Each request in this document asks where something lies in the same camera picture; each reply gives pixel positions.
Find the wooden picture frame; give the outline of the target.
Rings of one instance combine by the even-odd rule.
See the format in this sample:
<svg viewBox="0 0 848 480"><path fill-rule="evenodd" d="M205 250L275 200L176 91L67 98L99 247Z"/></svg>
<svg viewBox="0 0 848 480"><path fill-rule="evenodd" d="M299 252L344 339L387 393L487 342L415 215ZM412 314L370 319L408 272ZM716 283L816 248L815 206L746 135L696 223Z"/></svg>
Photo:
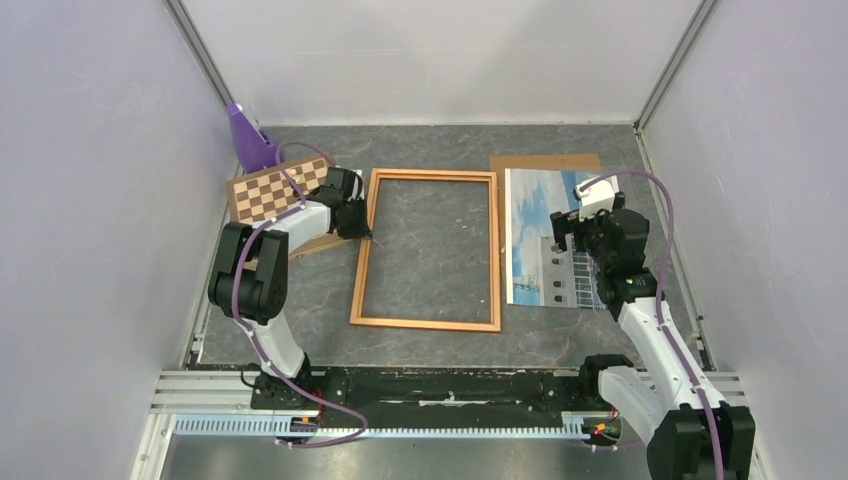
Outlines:
<svg viewBox="0 0 848 480"><path fill-rule="evenodd" d="M372 241L360 242L357 271L354 279L350 324L360 327L383 327L417 330L438 330L469 333L499 333L502 331L501 299L501 242L500 215L498 207L498 179L493 172L461 170L428 170L375 168L371 172L367 194L367 224L372 227L377 213L380 184L392 181L432 181L481 183L488 191L488 256L489 256L489 321L486 323L416 320L400 318L368 317L364 314L368 264Z"/></svg>

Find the building and sky photo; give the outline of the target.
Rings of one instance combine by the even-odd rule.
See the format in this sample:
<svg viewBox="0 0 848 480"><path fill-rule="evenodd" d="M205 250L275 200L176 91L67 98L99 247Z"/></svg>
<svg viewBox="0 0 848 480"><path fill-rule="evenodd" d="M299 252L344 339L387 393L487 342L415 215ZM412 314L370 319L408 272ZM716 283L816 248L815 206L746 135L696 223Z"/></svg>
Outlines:
<svg viewBox="0 0 848 480"><path fill-rule="evenodd" d="M508 168L504 171L506 300L510 305L603 311L596 267L573 237L557 249L550 215L579 208L573 189L594 172Z"/></svg>

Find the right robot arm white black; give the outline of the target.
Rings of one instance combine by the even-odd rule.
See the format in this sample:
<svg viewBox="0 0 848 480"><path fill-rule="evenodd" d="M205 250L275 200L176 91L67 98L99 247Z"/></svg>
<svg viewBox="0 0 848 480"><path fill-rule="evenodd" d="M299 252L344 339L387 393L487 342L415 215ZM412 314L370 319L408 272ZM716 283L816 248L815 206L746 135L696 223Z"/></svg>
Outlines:
<svg viewBox="0 0 848 480"><path fill-rule="evenodd" d="M642 380L624 356L589 356L577 382L591 408L610 404L646 447L654 479L746 479L756 424L750 409L734 406L686 348L646 267L650 222L615 195L611 209L550 216L555 245L586 253L595 264L601 302L635 345L650 376Z"/></svg>

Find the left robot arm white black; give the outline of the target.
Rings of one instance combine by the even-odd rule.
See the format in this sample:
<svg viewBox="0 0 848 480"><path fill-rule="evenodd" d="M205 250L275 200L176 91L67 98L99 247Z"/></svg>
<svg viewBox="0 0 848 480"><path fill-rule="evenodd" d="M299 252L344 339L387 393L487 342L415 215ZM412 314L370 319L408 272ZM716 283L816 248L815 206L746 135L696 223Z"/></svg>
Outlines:
<svg viewBox="0 0 848 480"><path fill-rule="evenodd" d="M359 170L331 167L324 182L282 213L252 223L230 222L219 236L207 289L211 304L233 319L260 359L279 378L276 396L291 408L307 405L314 383L307 354L297 345L283 308L289 255L324 234L343 239L371 235Z"/></svg>

